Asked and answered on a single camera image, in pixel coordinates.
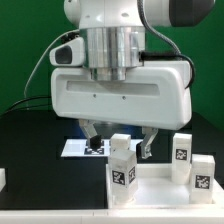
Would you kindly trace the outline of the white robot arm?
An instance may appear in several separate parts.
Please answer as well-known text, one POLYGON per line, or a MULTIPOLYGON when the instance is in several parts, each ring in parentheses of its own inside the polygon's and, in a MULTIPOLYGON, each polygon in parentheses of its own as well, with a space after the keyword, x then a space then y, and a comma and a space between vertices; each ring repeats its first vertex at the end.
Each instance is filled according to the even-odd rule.
POLYGON ((160 26, 199 24, 215 0, 65 0, 77 35, 53 49, 53 109, 76 118, 87 139, 97 121, 139 126, 138 153, 151 154, 161 129, 178 130, 191 119, 195 69, 180 50, 153 53, 145 34, 160 26))

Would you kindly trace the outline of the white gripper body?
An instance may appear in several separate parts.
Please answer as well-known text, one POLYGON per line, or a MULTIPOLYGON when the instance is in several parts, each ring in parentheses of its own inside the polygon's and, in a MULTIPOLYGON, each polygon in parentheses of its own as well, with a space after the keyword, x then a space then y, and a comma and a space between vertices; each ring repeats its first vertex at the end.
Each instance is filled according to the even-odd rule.
POLYGON ((61 117, 178 130, 191 119, 186 61, 148 61, 123 81, 94 81, 84 68, 57 68, 53 109, 61 117))

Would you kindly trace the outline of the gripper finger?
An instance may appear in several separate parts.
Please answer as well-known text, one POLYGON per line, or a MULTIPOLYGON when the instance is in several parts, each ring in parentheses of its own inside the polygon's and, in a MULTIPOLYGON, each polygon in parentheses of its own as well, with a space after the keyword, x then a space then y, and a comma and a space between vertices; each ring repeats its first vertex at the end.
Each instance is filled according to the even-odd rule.
POLYGON ((97 134, 94 122, 91 120, 80 119, 79 126, 84 133, 88 147, 91 149, 99 149, 101 147, 101 136, 97 134))
POLYGON ((157 128, 143 127, 142 134, 144 135, 143 141, 140 144, 141 147, 141 157, 147 159, 151 156, 151 144, 158 134, 157 128))

